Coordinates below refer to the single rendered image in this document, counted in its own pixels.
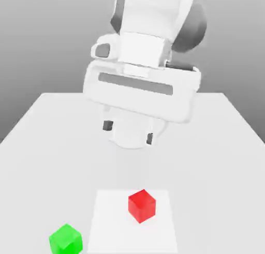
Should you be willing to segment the small green cube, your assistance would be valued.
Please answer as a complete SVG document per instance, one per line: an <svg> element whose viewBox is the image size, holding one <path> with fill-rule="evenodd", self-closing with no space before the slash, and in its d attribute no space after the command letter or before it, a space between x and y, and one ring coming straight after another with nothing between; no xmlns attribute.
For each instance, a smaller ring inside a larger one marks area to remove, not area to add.
<svg viewBox="0 0 265 254"><path fill-rule="evenodd" d="M80 254L83 250L82 235L69 224L64 224L49 236L52 254Z"/></svg>

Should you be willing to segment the small red cube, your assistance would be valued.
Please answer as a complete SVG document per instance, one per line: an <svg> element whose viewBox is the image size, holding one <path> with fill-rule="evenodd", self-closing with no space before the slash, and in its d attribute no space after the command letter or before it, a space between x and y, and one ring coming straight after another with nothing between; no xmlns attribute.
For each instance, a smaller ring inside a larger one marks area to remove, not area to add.
<svg viewBox="0 0 265 254"><path fill-rule="evenodd" d="M143 223L155 216L156 200L143 189L128 197L128 211L138 223Z"/></svg>

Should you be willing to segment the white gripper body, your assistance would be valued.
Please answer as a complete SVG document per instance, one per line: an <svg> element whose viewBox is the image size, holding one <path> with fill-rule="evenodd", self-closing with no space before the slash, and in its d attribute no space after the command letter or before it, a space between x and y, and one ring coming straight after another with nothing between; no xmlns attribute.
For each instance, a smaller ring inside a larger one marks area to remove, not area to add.
<svg viewBox="0 0 265 254"><path fill-rule="evenodd" d="M86 98L169 122L188 120L201 83L198 68L183 70L92 61L86 71Z"/></svg>

